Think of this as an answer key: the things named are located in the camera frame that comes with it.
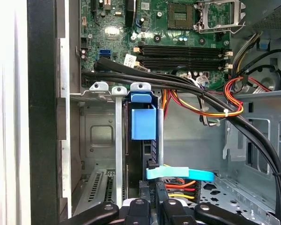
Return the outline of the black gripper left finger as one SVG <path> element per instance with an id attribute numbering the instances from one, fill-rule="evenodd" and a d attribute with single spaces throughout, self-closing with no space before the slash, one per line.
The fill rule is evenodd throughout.
<path id="1" fill-rule="evenodd" d="M 65 220 L 66 225 L 150 225 L 154 206 L 155 182 L 139 183 L 139 197 L 126 199 L 120 208 L 111 202 L 100 203 Z"/>

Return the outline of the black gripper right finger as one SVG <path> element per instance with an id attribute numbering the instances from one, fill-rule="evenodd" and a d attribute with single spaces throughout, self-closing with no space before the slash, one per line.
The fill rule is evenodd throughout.
<path id="1" fill-rule="evenodd" d="M 169 198 L 166 186 L 160 183 L 161 225 L 254 225 L 243 216 L 232 213 L 211 203 L 197 204 L 193 210 L 181 201 Z"/>

